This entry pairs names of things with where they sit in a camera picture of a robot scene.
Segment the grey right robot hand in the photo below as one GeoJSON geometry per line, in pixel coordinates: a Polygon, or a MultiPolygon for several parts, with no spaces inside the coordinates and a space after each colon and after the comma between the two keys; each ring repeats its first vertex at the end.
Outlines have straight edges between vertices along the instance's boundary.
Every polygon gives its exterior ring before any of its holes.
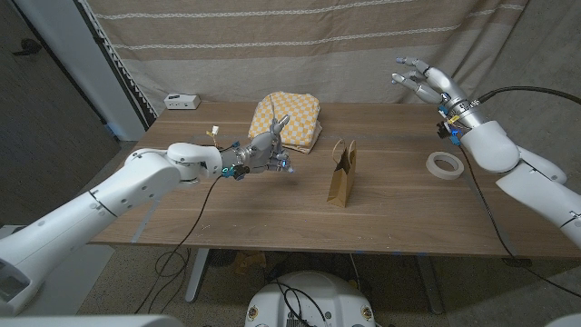
{"type": "Polygon", "coordinates": [[[472,129],[487,119],[471,105],[467,94],[446,73],[415,57],[397,57],[398,64],[412,67],[405,74],[391,75],[393,84],[412,90],[417,98],[428,104],[443,105],[448,116],[458,116],[457,122],[472,129]]]}

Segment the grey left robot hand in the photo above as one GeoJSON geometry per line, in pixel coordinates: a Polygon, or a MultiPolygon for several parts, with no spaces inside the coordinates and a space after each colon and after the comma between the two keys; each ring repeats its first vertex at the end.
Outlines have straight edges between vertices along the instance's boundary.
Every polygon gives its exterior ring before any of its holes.
{"type": "Polygon", "coordinates": [[[249,144],[241,146],[235,143],[221,150],[222,177],[240,181],[249,173],[293,173],[289,153],[282,148],[281,141],[281,131],[289,121],[287,114],[280,120],[273,118],[269,130],[255,136],[249,144]]]}

